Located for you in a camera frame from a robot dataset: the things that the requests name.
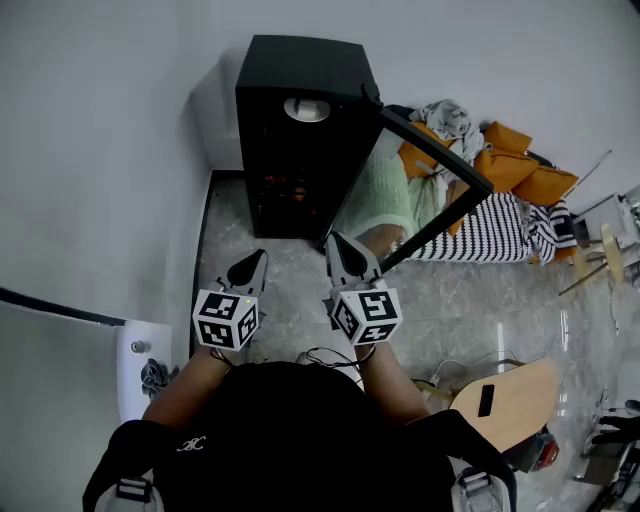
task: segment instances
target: red object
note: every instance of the red object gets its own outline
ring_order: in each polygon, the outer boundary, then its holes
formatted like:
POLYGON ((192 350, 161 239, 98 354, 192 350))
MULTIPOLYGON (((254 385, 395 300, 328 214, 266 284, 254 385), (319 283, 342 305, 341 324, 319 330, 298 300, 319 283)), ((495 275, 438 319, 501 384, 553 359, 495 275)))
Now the red object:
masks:
POLYGON ((547 439, 547 443, 545 444, 540 457, 538 458, 538 462, 536 463, 536 471, 548 468, 553 464, 553 462, 558 457, 558 453, 560 453, 560 447, 556 442, 555 438, 549 434, 550 439, 547 439))

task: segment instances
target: wooden board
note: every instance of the wooden board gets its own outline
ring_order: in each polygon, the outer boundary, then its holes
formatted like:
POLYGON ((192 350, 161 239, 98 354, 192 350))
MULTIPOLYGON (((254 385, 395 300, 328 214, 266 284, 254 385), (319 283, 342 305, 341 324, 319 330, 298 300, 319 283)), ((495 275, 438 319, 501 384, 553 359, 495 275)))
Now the wooden board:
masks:
POLYGON ((600 226, 600 236, 602 236, 602 249, 609 264, 609 270, 613 275, 616 283, 624 283, 624 264, 622 262, 622 254, 620 246, 609 224, 600 226))
POLYGON ((538 432, 549 421, 558 400, 553 362, 542 359, 472 382, 451 404, 487 441, 503 452, 538 432), (478 417, 482 387, 493 384, 491 414, 478 417))

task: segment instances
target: logo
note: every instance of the logo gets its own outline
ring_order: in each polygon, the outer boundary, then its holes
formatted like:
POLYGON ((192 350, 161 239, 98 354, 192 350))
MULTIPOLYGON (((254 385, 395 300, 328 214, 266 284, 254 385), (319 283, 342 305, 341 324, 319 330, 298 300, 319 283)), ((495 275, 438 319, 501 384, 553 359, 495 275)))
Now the logo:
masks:
POLYGON ((193 451, 193 450, 196 450, 196 451, 202 450, 204 448, 204 446, 202 446, 202 445, 198 446, 198 443, 200 441, 204 441, 206 438, 207 438, 207 436, 194 437, 191 441, 186 441, 182 445, 182 448, 178 448, 176 451, 177 452, 190 452, 190 451, 193 451))

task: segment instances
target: white wall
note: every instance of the white wall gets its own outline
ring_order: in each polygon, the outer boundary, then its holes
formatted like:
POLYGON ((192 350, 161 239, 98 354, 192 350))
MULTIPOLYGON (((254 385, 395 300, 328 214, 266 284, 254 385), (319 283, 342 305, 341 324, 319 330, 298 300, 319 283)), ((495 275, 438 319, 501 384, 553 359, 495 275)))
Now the white wall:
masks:
POLYGON ((179 5, 0 3, 0 286, 169 324, 175 362, 209 178, 179 5))
MULTIPOLYGON (((208 0, 197 4, 196 46, 228 57, 216 80, 233 85, 251 35, 307 35, 364 45, 385 103, 451 97, 478 121, 531 135, 532 150, 584 175, 578 206, 640 183, 640 17, 629 0, 208 0)), ((210 94, 214 87, 209 84, 210 94)), ((233 108, 233 97, 224 101, 233 108)), ((230 162, 237 127, 220 127, 213 162, 230 162)))
POLYGON ((116 328, 2 303, 0 326, 0 510, 79 511, 120 425, 116 328))

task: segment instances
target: green cloth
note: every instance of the green cloth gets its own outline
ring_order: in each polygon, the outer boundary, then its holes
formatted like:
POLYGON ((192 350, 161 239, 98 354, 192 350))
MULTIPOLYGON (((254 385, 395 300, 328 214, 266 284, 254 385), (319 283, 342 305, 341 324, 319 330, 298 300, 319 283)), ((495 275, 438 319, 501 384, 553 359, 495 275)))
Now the green cloth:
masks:
POLYGON ((402 159, 397 154, 387 158, 374 152, 366 161, 334 228, 357 237, 380 224, 404 228, 405 240, 416 232, 402 159))
POLYGON ((431 222, 442 210, 438 200, 437 177, 413 178, 409 181, 409 202, 416 231, 431 222))

